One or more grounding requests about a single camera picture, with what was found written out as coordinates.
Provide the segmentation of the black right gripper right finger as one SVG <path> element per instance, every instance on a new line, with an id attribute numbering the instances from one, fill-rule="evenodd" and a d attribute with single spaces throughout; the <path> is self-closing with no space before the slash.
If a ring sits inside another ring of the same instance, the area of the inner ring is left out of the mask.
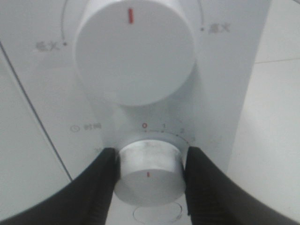
<path id="1" fill-rule="evenodd" d="M 298 224 L 248 194 L 198 147 L 188 148 L 184 179 L 187 214 L 193 225 Z"/>

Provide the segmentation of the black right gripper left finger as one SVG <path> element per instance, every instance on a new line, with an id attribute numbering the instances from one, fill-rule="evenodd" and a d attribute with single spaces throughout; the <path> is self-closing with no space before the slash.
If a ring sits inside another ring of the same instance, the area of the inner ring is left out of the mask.
<path id="1" fill-rule="evenodd" d="M 2 225 L 104 225 L 117 180 L 114 148 L 105 148 L 71 183 Z"/>

